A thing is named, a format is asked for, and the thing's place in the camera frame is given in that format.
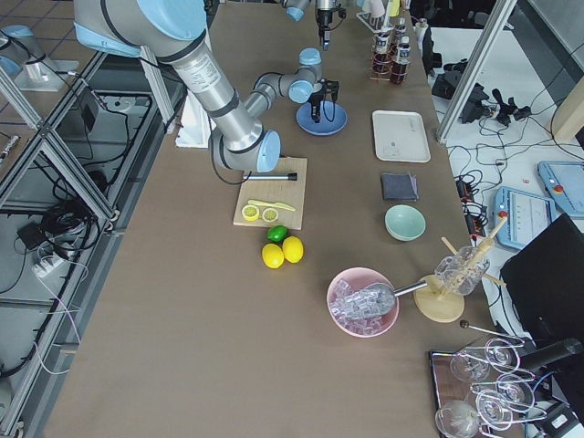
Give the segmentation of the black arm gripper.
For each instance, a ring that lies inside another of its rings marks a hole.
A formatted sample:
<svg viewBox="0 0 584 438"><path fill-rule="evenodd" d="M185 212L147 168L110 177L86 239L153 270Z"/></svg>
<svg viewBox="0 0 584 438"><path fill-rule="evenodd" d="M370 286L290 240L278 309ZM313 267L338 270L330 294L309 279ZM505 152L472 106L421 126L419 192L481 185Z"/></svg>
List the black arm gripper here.
<svg viewBox="0 0 584 438"><path fill-rule="evenodd" d="M319 43L323 50L328 50L331 34L344 21L347 12L338 0L317 0L315 9Z"/></svg>

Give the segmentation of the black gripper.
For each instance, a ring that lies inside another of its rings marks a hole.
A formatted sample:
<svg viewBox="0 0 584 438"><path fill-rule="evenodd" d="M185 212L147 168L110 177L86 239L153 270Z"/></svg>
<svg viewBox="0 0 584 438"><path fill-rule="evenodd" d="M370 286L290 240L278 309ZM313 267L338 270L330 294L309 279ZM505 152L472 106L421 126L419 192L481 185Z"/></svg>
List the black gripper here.
<svg viewBox="0 0 584 438"><path fill-rule="evenodd" d="M339 83L336 80L322 79L318 84L320 88L308 99L310 115L314 122L320 122L320 103L327 99L336 102L339 96Z"/></svg>

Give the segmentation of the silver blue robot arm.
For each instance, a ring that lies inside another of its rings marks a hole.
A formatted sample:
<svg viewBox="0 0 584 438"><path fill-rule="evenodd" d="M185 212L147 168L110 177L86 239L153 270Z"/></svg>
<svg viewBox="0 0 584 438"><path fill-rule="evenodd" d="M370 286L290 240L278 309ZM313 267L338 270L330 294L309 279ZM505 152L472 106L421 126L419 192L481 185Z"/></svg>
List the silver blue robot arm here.
<svg viewBox="0 0 584 438"><path fill-rule="evenodd" d="M226 169L272 171L281 141L276 131L265 129L260 115L278 97L303 104L324 90L320 52L308 47L300 52L295 73L265 73L247 100L240 100L205 42L201 1L77 1L74 25L86 47L123 57L138 57L148 47L171 66L214 121L210 149Z"/></svg>
<svg viewBox="0 0 584 438"><path fill-rule="evenodd" d="M280 4L286 9L287 16L298 22L311 4L310 1L281 1ZM340 1L317 1L315 5L315 18L318 26L318 40L324 51L329 49L329 43L332 32L342 24L346 18L346 9ZM315 65L320 61L320 52L315 48L303 49L299 55L301 65ZM339 95L339 83L335 80L321 78L316 84L315 89L310 95L307 94L308 88L304 83L295 83L288 89L292 96L304 97L310 104L311 119L321 122L321 111L324 109L324 100L330 97L335 103Z"/></svg>

